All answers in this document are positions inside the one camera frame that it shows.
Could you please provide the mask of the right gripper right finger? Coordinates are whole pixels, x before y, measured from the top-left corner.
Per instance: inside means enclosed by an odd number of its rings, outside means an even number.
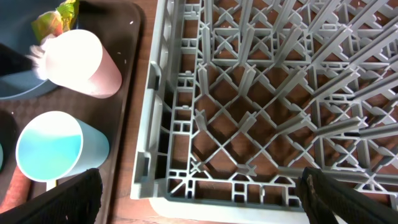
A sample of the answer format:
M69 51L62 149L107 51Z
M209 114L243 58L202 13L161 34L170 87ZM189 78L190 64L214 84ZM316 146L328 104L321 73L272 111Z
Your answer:
M373 201L325 175L320 169L306 167L298 178L295 193L311 224L397 223L397 212Z

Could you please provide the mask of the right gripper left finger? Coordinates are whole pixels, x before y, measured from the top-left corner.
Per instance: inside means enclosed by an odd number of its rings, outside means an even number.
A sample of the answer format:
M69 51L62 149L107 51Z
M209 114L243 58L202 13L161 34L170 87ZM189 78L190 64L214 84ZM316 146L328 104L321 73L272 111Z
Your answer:
M1 224L90 223L101 207L103 183L97 168L88 169L22 205L1 214Z

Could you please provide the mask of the light blue cup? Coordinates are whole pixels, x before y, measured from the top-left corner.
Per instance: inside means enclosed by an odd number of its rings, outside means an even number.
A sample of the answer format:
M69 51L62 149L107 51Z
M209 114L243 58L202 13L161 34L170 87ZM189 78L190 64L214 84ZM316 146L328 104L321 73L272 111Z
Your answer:
M36 182L52 182L98 168L110 152L108 138L63 111L36 116L16 144L21 172Z

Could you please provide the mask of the pink cup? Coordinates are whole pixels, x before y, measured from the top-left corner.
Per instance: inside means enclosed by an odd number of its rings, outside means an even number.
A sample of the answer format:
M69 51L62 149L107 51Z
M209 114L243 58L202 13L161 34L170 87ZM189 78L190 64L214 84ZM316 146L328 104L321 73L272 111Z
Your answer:
M45 44L43 69L51 82L100 99L121 88L121 72L94 33L70 30Z

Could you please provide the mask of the green yellow snack wrapper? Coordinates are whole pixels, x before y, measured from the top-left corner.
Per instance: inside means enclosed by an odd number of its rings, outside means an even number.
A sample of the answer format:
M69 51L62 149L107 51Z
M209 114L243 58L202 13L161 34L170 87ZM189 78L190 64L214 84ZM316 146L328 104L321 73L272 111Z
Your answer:
M45 12L31 23L36 39L41 42L48 35L58 36L73 29L78 17L79 0L66 0L54 11Z

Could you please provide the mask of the dark blue plate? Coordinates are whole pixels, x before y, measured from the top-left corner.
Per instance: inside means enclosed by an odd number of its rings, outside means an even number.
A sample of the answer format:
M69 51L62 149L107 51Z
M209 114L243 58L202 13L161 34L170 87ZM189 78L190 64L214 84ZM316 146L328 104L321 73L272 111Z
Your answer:
M1 99L20 100L42 95L56 84L39 73L46 41L39 42L31 23L64 1L1 0Z

